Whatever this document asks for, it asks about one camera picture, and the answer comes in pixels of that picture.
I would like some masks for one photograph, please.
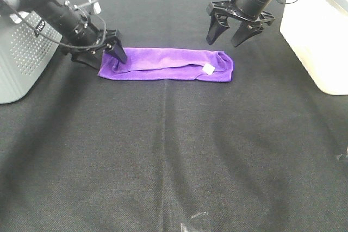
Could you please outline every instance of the folded purple towel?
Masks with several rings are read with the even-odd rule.
[[[125,48],[126,64],[104,54],[99,76],[111,80],[231,81],[232,59],[222,51]]]

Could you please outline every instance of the black fabric surface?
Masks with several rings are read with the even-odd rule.
[[[206,44],[209,1],[101,6],[124,46],[226,51],[231,83],[105,80],[58,52],[0,106],[0,231],[181,231],[200,212],[214,232],[347,231],[348,97],[315,86],[283,6],[235,49],[232,29]]]

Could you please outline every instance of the towel label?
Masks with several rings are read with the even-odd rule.
[[[202,70],[203,70],[204,73],[206,73],[207,75],[211,76],[214,73],[214,71],[215,71],[215,67],[210,65],[210,64],[205,64],[203,66]]]

